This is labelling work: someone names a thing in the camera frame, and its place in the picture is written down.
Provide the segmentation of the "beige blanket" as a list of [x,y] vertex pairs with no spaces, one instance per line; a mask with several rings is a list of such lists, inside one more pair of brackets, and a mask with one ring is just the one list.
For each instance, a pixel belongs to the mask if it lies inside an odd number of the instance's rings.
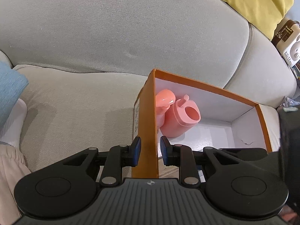
[[1,224],[13,224],[21,216],[14,198],[14,188],[20,179],[31,173],[19,150],[26,115],[27,106],[22,99],[18,99],[1,127]]

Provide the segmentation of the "beige sofa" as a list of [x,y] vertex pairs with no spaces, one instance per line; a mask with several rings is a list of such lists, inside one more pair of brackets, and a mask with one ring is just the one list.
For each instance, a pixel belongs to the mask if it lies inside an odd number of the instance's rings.
[[24,74],[20,149],[31,171],[90,146],[132,139],[133,106],[152,69],[276,108],[296,80],[270,40],[221,0],[1,0],[1,60]]

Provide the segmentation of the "light blue pillow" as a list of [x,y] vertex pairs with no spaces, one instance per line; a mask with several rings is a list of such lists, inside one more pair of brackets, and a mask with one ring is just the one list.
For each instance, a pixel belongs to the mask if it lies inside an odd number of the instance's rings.
[[24,89],[29,84],[26,76],[11,69],[1,62],[0,70],[0,105],[1,105],[1,128],[6,123],[9,115]]

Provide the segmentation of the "orange cardboard box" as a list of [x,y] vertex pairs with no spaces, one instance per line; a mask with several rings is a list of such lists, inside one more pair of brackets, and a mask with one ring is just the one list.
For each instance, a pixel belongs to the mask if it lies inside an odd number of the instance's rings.
[[195,151],[206,146],[275,150],[262,105],[221,88],[154,69],[134,104],[133,136],[142,139],[138,166],[132,170],[134,178],[163,176],[162,133],[156,127],[155,96],[164,89],[171,90],[178,100],[188,95],[201,116],[199,123],[190,130],[170,138],[171,144],[186,145]]

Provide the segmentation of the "pink cup with spout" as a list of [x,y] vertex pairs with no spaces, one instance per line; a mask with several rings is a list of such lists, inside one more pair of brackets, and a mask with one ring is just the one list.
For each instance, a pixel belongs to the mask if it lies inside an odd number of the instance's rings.
[[160,131],[168,138],[177,138],[197,125],[200,120],[201,114],[197,104],[186,94],[166,111]]

